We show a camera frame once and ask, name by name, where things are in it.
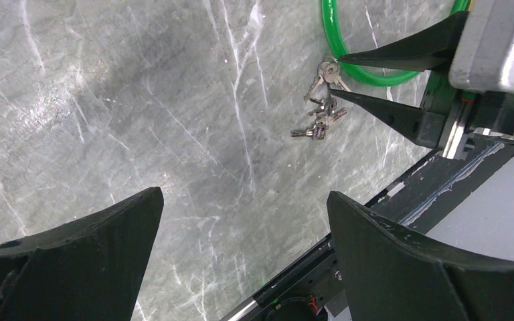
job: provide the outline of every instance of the green hose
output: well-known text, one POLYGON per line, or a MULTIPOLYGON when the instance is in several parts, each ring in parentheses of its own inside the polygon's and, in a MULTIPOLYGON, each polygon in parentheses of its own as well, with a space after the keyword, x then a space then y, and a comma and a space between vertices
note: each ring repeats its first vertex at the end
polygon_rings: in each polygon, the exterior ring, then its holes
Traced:
MULTIPOLYGON (((455 0, 450 14, 460 10, 465 10, 470 0, 455 0)), ((322 17, 328 44, 332 49, 334 57, 338 58, 348 54, 342 40, 338 23, 337 0, 322 0, 322 17)), ((341 64, 341 67, 358 82, 377 87, 397 86, 415 78, 418 72, 398 72, 389 76, 373 74, 360 66, 341 64)))

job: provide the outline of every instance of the marble surface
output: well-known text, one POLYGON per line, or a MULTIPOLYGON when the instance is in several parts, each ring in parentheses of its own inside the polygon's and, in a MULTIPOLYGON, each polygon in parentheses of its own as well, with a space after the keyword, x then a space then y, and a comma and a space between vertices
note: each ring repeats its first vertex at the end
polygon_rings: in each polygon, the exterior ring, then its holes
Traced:
MULTIPOLYGON (((451 2, 340 0, 341 29, 373 49, 451 2)), ((133 320, 219 320, 328 232, 330 190, 367 201, 426 152, 348 104, 291 139, 327 53, 319 1, 0 0, 0 243, 161 186, 133 320)), ((345 81, 415 104, 426 77, 345 81)))

